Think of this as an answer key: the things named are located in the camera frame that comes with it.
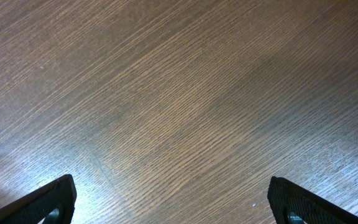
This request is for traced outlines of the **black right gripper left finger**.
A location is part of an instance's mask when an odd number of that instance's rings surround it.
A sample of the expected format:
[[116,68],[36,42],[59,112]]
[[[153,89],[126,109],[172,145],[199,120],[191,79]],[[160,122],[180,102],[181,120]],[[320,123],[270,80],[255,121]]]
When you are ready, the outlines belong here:
[[0,208],[0,223],[70,224],[76,201],[73,177],[65,174]]

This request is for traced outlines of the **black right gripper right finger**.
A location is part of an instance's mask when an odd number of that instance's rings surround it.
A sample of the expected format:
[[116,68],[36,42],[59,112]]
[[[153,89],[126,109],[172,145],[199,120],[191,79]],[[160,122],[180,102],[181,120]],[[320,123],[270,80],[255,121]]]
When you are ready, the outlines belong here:
[[267,198],[277,224],[358,224],[358,216],[283,177],[270,179]]

